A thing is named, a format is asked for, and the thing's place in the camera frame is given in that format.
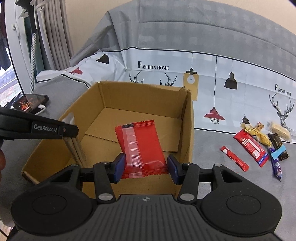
wooden floor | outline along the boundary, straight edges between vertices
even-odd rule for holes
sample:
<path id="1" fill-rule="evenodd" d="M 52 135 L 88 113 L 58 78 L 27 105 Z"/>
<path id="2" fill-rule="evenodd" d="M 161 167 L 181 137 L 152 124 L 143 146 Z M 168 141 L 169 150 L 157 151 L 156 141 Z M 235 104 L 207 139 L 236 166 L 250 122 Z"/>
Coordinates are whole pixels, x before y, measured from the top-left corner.
<path id="1" fill-rule="evenodd" d="M 13 227 L 7 227 L 3 224 L 3 222 L 0 220 L 0 229 L 8 236 L 8 234 L 10 233 L 10 230 Z M 6 237 L 0 233 L 0 241 L 6 241 Z"/>

red snack package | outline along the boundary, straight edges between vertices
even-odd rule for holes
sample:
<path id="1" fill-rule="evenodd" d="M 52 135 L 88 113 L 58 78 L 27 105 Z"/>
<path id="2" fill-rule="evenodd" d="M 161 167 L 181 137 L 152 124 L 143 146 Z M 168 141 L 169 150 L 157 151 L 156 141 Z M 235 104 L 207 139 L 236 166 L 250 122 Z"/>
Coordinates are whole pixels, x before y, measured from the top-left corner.
<path id="1" fill-rule="evenodd" d="M 226 146 L 222 146 L 220 150 L 224 152 L 231 160 L 233 160 L 244 172 L 249 170 L 249 165 L 238 158 L 237 155 L 230 151 Z"/>
<path id="2" fill-rule="evenodd" d="M 268 154 L 245 130 L 238 132 L 234 138 L 248 151 L 260 167 L 268 160 Z"/>
<path id="3" fill-rule="evenodd" d="M 168 173 L 153 120 L 117 126 L 115 132 L 126 155 L 122 178 Z"/>

phone screen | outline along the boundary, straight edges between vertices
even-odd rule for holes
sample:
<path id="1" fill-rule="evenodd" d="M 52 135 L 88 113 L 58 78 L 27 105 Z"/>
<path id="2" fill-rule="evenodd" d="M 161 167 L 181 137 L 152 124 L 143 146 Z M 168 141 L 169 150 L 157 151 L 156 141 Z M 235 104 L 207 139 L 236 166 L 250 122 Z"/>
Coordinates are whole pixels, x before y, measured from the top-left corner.
<path id="1" fill-rule="evenodd" d="M 46 96 L 25 94 L 19 98 L 13 107 L 16 110 L 31 112 L 46 100 Z"/>

blue wrapper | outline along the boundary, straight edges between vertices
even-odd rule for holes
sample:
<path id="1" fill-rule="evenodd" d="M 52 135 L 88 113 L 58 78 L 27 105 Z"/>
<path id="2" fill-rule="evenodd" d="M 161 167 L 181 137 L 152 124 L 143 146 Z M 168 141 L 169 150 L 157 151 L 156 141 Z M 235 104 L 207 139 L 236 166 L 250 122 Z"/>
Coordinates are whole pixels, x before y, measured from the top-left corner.
<path id="1" fill-rule="evenodd" d="M 279 158 L 274 159 L 271 155 L 271 153 L 275 152 L 276 150 L 273 148 L 268 148 L 268 153 L 270 155 L 270 160 L 272 163 L 272 170 L 274 172 L 274 175 L 281 181 L 281 177 L 283 173 L 281 172 L 281 166 L 279 164 Z"/>

white charging connector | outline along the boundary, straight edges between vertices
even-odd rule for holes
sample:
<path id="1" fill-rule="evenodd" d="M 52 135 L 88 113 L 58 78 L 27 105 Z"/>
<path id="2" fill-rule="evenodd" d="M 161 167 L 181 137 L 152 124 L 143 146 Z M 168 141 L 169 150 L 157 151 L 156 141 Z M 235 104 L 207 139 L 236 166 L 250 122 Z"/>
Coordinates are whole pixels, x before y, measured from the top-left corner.
<path id="1" fill-rule="evenodd" d="M 35 115 L 39 115 L 40 113 L 42 113 L 42 112 L 45 111 L 45 109 L 46 109 L 45 105 L 42 105 L 42 104 L 40 104 L 40 105 L 38 106 L 38 108 L 39 108 L 39 109 L 42 109 L 42 110 L 39 111 L 39 112 L 37 112 Z"/>

